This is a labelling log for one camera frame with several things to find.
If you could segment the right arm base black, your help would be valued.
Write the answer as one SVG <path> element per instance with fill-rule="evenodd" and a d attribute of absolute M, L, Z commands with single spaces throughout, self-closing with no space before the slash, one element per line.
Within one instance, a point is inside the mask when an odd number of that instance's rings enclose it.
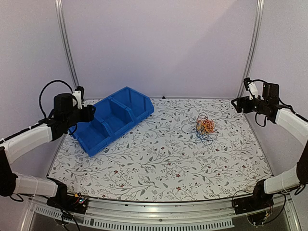
<path fill-rule="evenodd" d="M 273 212 L 273 194 L 261 192 L 249 193 L 249 196 L 236 198 L 232 197 L 231 205 L 235 214 L 254 212 L 247 216 L 247 220 L 254 226 L 261 226 L 266 223 Z"/>

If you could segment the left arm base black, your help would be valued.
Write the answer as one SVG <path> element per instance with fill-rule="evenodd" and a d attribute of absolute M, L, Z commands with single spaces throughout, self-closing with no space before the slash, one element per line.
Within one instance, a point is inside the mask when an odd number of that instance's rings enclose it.
<path fill-rule="evenodd" d="M 86 196 L 77 193 L 77 196 L 70 195 L 67 192 L 67 186 L 55 179 L 48 178 L 58 186 L 56 195 L 47 200 L 47 205 L 58 209 L 67 210 L 78 214 L 85 214 L 88 206 Z"/>

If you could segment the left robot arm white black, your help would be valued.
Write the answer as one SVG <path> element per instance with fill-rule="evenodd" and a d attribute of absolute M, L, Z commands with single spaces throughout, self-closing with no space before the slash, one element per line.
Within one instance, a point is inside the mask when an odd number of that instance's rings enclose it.
<path fill-rule="evenodd" d="M 53 99 L 50 114 L 43 112 L 43 118 L 0 141 L 0 194 L 9 197 L 14 194 L 39 195 L 52 199 L 61 209 L 71 205 L 71 197 L 67 195 L 67 186 L 58 181 L 27 176 L 13 172 L 11 165 L 26 153 L 35 148 L 53 142 L 64 134 L 73 135 L 71 127 L 78 123 L 89 123 L 94 119 L 96 108 L 83 105 L 84 88 L 78 86 L 69 89 L 69 93 L 61 93 Z"/>

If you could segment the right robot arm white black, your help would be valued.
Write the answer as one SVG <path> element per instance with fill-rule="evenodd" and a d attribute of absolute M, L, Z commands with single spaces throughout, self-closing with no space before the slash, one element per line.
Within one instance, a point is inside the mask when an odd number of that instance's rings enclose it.
<path fill-rule="evenodd" d="M 285 104 L 279 97 L 279 85 L 250 78 L 244 79 L 244 88 L 248 96 L 231 101 L 238 113 L 254 113 L 264 116 L 264 124 L 270 121 L 288 131 L 304 149 L 296 165 L 276 177 L 259 181 L 249 198 L 249 206 L 259 210 L 267 203 L 267 195 L 304 187 L 308 183 L 308 120 L 296 113 L 291 105 Z"/>

